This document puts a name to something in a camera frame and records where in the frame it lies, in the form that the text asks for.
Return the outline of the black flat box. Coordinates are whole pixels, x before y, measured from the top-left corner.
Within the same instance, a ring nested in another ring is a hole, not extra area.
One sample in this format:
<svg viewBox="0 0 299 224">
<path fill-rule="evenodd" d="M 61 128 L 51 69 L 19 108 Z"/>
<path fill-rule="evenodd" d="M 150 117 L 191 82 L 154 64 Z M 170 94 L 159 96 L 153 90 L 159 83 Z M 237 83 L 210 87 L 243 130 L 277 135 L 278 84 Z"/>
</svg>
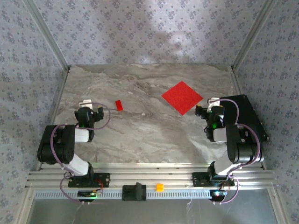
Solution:
<svg viewBox="0 0 299 224">
<path fill-rule="evenodd" d="M 239 108 L 238 124 L 245 124 L 250 126 L 261 142 L 268 141 L 268 134 L 266 133 L 261 121 L 259 120 L 253 106 L 251 105 L 246 95 L 235 95 L 222 97 L 221 99 L 233 100 Z M 224 123 L 234 124 L 237 116 L 237 109 L 234 103 L 230 101 L 221 101 L 220 105 L 224 107 Z"/>
</svg>

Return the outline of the left controller circuit board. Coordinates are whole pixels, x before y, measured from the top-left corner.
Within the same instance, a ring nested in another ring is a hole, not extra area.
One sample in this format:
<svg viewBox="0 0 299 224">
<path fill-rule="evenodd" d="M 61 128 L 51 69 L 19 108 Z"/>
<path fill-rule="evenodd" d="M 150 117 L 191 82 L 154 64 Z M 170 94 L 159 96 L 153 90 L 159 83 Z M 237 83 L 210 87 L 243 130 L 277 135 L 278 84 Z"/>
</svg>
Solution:
<svg viewBox="0 0 299 224">
<path fill-rule="evenodd" d="M 99 190 L 79 190 L 77 197 L 96 199 L 100 194 Z"/>
</svg>

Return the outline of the controller circuit board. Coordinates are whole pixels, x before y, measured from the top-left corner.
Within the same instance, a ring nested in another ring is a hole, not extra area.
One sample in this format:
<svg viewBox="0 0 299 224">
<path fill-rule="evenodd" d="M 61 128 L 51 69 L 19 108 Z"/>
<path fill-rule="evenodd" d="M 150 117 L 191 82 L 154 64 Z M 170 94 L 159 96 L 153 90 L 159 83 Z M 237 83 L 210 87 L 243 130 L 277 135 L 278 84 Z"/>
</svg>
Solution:
<svg viewBox="0 0 299 224">
<path fill-rule="evenodd" d="M 79 190 L 77 197 L 96 199 L 100 194 L 99 190 Z"/>
<path fill-rule="evenodd" d="M 225 190 L 210 190 L 210 201 L 212 202 L 222 202 L 224 201 L 227 192 Z"/>
</svg>

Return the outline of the right controller circuit board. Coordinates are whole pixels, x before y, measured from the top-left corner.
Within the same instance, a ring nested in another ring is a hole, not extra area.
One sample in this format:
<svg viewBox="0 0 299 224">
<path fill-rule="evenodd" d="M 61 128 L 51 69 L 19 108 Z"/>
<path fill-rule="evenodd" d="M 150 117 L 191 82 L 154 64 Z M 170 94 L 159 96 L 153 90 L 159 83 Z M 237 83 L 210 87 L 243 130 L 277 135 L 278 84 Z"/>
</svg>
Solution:
<svg viewBox="0 0 299 224">
<path fill-rule="evenodd" d="M 225 190 L 210 190 L 210 201 L 212 202 L 222 202 L 224 201 L 227 192 Z"/>
</svg>

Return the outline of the aluminium table side rail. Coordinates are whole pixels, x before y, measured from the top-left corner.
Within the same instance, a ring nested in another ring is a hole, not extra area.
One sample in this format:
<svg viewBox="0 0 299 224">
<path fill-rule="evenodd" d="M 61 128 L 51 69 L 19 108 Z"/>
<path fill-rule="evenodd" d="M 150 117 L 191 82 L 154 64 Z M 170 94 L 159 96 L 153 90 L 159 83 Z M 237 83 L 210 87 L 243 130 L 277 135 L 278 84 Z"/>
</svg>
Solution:
<svg viewBox="0 0 299 224">
<path fill-rule="evenodd" d="M 238 77 L 237 77 L 236 74 L 234 73 L 233 66 L 228 66 L 228 71 L 229 71 L 229 73 L 230 73 L 230 75 L 231 75 L 231 78 L 232 78 L 232 81 L 233 81 L 233 83 L 234 83 L 234 89 L 235 89 L 236 93 L 242 95 L 243 92 L 242 92 L 242 90 L 241 90 L 241 85 L 240 85 L 240 83 L 239 83 L 239 79 L 238 79 Z M 254 132 L 256 133 L 256 135 L 258 136 L 258 138 L 260 138 L 260 135 L 259 135 L 258 130 L 257 130 L 257 126 L 254 125 L 254 124 L 249 124 L 248 126 L 249 126 L 252 130 L 254 130 Z M 263 148 L 263 146 L 262 146 L 262 142 L 261 142 L 261 140 L 259 140 L 259 142 L 260 142 L 260 148 L 261 148 L 261 150 L 260 150 L 260 155 L 261 155 L 261 158 L 262 158 L 263 155 L 264 155 L 264 148 Z M 260 160 L 260 163 L 261 163 L 262 168 L 263 168 L 263 169 L 266 169 L 266 165 L 265 165 L 265 163 L 264 163 L 264 157 L 263 157 L 263 159 Z"/>
<path fill-rule="evenodd" d="M 62 97 L 62 94 L 63 94 L 63 91 L 64 91 L 64 87 L 65 87 L 65 83 L 66 83 L 66 80 L 67 80 L 67 77 L 68 77 L 68 74 L 69 74 L 69 71 L 70 71 L 70 67 L 71 66 L 69 65 L 67 67 L 66 71 L 63 72 L 63 79 L 58 83 L 57 91 L 54 95 L 54 98 L 53 98 L 53 101 L 52 101 L 52 104 L 51 104 L 51 108 L 50 108 L 50 112 L 49 112 L 49 116 L 48 116 L 48 120 L 46 120 L 45 127 L 46 127 L 46 125 L 53 125 L 54 122 L 55 122 L 55 118 L 56 118 L 57 111 L 58 111 L 58 108 L 59 108 L 59 105 L 60 105 L 61 97 Z M 39 144 L 41 142 L 42 135 L 43 135 L 43 132 L 45 130 L 45 127 L 43 127 L 41 129 L 41 135 L 40 135 L 40 137 L 38 138 L 38 141 L 37 141 L 36 152 L 37 152 Z M 34 168 L 32 168 L 32 171 L 39 171 L 41 169 L 41 162 L 39 162 L 39 160 L 37 159 L 37 154 L 36 154 L 36 164 L 33 167 Z"/>
</svg>

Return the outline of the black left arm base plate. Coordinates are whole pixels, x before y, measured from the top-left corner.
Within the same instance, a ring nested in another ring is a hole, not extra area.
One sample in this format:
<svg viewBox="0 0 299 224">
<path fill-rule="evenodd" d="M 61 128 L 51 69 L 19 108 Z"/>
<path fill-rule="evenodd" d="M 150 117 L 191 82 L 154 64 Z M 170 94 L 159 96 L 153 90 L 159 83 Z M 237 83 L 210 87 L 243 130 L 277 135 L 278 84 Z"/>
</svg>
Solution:
<svg viewBox="0 0 299 224">
<path fill-rule="evenodd" d="M 94 173 L 93 175 L 73 176 L 69 178 L 69 188 L 108 188 L 110 173 Z"/>
</svg>

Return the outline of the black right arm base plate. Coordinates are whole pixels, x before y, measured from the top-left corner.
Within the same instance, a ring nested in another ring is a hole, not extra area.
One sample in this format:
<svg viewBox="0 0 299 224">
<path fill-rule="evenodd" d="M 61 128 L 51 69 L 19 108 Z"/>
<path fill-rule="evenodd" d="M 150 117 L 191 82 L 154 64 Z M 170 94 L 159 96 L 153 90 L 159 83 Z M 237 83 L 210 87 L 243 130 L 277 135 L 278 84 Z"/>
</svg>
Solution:
<svg viewBox="0 0 299 224">
<path fill-rule="evenodd" d="M 234 180 L 225 175 L 212 176 L 208 172 L 194 172 L 192 173 L 192 182 L 194 187 L 233 187 Z"/>
</svg>

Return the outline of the aluminium rail frame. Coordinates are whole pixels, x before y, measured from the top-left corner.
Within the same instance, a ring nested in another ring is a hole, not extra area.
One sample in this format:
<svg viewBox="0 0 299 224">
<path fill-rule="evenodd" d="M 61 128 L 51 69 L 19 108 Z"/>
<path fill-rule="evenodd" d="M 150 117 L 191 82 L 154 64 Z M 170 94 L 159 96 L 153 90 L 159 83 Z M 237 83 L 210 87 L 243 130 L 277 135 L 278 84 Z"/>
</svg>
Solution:
<svg viewBox="0 0 299 224">
<path fill-rule="evenodd" d="M 123 185 L 139 182 L 148 189 L 155 189 L 158 183 L 170 189 L 193 188 L 192 173 L 206 172 L 208 164 L 191 163 L 93 163 L 95 172 L 110 173 L 109 189 L 121 189 Z M 270 189 L 278 187 L 277 175 L 255 163 L 237 170 L 241 190 Z M 31 171 L 25 186 L 35 189 L 58 189 L 64 176 L 59 165 L 43 164 L 38 171 Z"/>
</svg>

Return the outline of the black mount block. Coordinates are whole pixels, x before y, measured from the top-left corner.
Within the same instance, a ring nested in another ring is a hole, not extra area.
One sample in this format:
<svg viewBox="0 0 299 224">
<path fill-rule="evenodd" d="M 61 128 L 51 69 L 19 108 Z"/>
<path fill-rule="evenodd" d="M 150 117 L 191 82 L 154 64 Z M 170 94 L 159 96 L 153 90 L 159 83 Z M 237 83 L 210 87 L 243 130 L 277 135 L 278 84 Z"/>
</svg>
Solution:
<svg viewBox="0 0 299 224">
<path fill-rule="evenodd" d="M 136 182 L 135 185 L 122 186 L 122 201 L 146 201 L 146 185 Z"/>
</svg>

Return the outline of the aluminium corner post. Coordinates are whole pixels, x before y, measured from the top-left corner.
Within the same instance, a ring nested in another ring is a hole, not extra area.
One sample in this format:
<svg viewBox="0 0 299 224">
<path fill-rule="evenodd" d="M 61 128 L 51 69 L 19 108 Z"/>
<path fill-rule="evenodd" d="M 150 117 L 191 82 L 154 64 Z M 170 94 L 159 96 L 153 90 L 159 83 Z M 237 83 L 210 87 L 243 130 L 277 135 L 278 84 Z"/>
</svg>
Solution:
<svg viewBox="0 0 299 224">
<path fill-rule="evenodd" d="M 266 23 L 268 17 L 270 16 L 273 8 L 278 3 L 278 0 L 265 0 L 262 7 L 260 8 L 256 19 L 252 27 L 250 28 L 244 43 L 241 45 L 240 50 L 238 51 L 236 58 L 232 64 L 232 71 L 238 71 L 239 67 L 243 63 L 246 55 L 248 54 L 250 48 L 252 47 L 253 43 L 255 42 L 258 34 L 260 33 L 261 29 L 263 28 L 264 24 Z"/>
<path fill-rule="evenodd" d="M 48 43 L 50 49 L 52 50 L 53 54 L 55 55 L 56 59 L 63 67 L 64 70 L 69 70 L 69 64 L 65 60 L 62 51 L 60 50 L 58 44 L 56 43 L 54 36 L 52 35 L 51 31 L 49 30 L 42 14 L 39 12 L 36 4 L 33 0 L 22 0 L 30 15 L 32 16 L 33 20 L 37 24 L 40 32 L 42 33 L 44 39 Z"/>
</svg>

